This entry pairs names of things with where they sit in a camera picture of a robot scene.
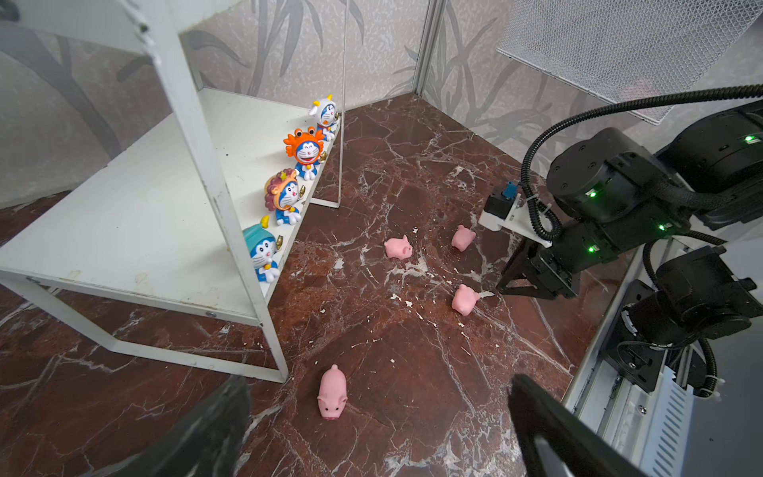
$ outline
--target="teal hat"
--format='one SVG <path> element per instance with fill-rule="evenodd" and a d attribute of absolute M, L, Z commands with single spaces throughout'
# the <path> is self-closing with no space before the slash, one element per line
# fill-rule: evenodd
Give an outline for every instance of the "teal hat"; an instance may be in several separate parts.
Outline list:
<path fill-rule="evenodd" d="M 246 240 L 246 248 L 249 249 L 249 253 L 252 253 L 254 247 L 265 239 L 270 239 L 275 242 L 273 234 L 262 228 L 261 224 L 253 225 L 244 230 L 243 239 Z"/>

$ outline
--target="doraemon with orange crab hat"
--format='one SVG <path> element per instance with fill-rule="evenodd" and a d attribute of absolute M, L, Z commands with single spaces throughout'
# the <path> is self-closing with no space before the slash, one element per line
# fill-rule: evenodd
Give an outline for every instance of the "doraemon with orange crab hat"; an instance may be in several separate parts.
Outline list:
<path fill-rule="evenodd" d="M 304 194 L 304 188 L 299 189 L 297 174 L 295 169 L 283 169 L 265 184 L 265 206 L 269 211 L 275 211 L 278 225 L 294 225 L 302 220 L 295 207 Z"/>
<path fill-rule="evenodd" d="M 318 158 L 324 151 L 324 133 L 310 126 L 306 131 L 295 129 L 284 139 L 286 154 L 297 160 L 295 169 L 307 181 L 315 180 L 320 163 Z"/>
<path fill-rule="evenodd" d="M 275 237 L 261 224 L 257 224 L 245 229 L 243 238 L 246 241 L 246 248 L 249 249 L 257 278 L 260 282 L 272 283 L 281 275 L 278 263 L 273 259 L 278 249 Z"/>
<path fill-rule="evenodd" d="M 336 130 L 339 128 L 339 112 L 336 110 L 336 103 L 331 99 L 332 96 L 313 101 L 313 107 L 310 109 L 310 116 L 330 143 L 336 139 Z"/>

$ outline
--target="pig figurine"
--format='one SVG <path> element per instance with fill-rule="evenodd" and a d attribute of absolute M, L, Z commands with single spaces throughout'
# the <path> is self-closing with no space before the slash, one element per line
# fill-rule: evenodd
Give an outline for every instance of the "pig figurine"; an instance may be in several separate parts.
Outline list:
<path fill-rule="evenodd" d="M 453 303 L 450 306 L 460 314 L 466 316 L 472 312 L 478 299 L 479 293 L 466 285 L 461 285 L 459 286 L 459 289 L 456 290 L 456 296 L 453 297 Z"/>
<path fill-rule="evenodd" d="M 472 232 L 463 225 L 459 225 L 459 229 L 453 234 L 453 239 L 450 241 L 450 244 L 463 252 L 472 244 L 472 240 L 474 240 L 475 237 L 477 237 L 476 232 Z"/>
<path fill-rule="evenodd" d="M 387 256 L 396 259 L 410 258 L 410 255 L 414 252 L 414 248 L 408 243 L 408 237 L 405 235 L 401 239 L 389 239 L 384 242 L 384 248 L 387 252 Z"/>
<path fill-rule="evenodd" d="M 347 402 L 347 380 L 344 373 L 331 365 L 331 369 L 324 373 L 320 379 L 320 391 L 318 392 L 318 406 L 320 415 L 329 421 L 338 419 Z"/>

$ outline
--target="wire mesh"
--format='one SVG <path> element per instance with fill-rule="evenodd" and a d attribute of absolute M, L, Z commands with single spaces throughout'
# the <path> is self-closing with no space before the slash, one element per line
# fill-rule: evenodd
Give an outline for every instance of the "wire mesh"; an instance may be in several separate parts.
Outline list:
<path fill-rule="evenodd" d="M 497 50 L 622 102 L 689 90 L 761 11 L 763 0 L 515 0 Z M 633 114 L 659 124 L 670 109 Z"/>

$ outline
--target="orange crab hat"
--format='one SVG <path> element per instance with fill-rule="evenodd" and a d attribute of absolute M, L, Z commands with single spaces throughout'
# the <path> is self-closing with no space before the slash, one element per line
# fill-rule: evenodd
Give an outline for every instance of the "orange crab hat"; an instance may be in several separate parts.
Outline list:
<path fill-rule="evenodd" d="M 281 192 L 283 192 L 290 182 L 298 184 L 298 175 L 299 172 L 297 172 L 296 169 L 283 169 L 281 172 L 268 179 L 268 182 L 265 184 L 265 206 L 269 211 L 274 211 L 275 209 L 285 211 L 289 208 L 288 206 L 281 206 Z"/>
<path fill-rule="evenodd" d="M 307 131 L 302 129 L 295 129 L 294 134 L 289 134 L 284 139 L 286 144 L 286 154 L 289 157 L 294 157 L 298 163 L 309 165 L 314 163 L 320 157 L 320 154 L 324 151 L 324 132 L 322 130 L 315 131 L 315 128 L 310 126 Z M 304 158 L 299 156 L 299 151 L 305 147 L 308 143 L 313 143 L 318 148 L 318 154 L 315 157 Z"/>

